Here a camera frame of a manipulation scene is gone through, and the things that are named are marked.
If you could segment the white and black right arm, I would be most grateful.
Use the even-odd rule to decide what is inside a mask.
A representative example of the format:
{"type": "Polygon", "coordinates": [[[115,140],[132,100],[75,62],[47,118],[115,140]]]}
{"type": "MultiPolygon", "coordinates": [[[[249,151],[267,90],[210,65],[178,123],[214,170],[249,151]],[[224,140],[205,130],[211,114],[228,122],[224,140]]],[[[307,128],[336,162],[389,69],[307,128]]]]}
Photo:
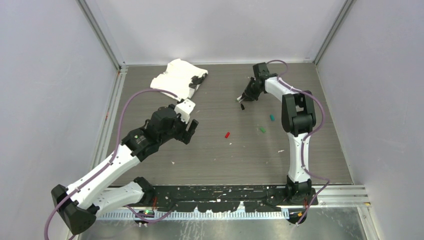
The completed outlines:
{"type": "MultiPolygon", "coordinates": [[[[312,173],[309,171],[309,142],[313,133],[319,130],[315,103],[319,101],[310,91],[297,89],[286,83],[281,74],[271,73],[268,64],[253,65],[253,76],[236,101],[243,103],[258,101],[261,94],[270,94],[281,102],[281,126],[287,135],[289,147],[289,170],[284,188],[276,192],[267,191],[266,203],[272,206],[281,203],[293,205],[312,204],[317,196],[313,192],[312,173]]],[[[222,94],[215,94],[212,100],[202,104],[206,119],[201,121],[201,136],[193,143],[199,151],[199,159],[207,157],[239,157],[265,161],[271,158],[270,141],[256,134],[249,127],[253,121],[254,108],[248,111],[224,110],[227,102],[222,94]]]]}

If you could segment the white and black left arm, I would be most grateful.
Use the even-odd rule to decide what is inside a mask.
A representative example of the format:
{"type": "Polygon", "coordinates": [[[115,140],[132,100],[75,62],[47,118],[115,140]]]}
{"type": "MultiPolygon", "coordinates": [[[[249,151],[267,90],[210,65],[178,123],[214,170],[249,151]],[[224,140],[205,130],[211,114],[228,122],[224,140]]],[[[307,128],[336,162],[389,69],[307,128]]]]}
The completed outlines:
{"type": "Polygon", "coordinates": [[[73,235],[88,230],[105,213],[131,204],[147,207],[153,202],[156,191],[143,177],[114,190],[106,189],[169,140],[187,145],[199,124],[190,119],[195,106],[186,99],[177,105],[160,107],[144,126],[131,130],[119,141],[117,150],[89,173],[68,186],[59,184],[51,190],[56,211],[73,235]]]}

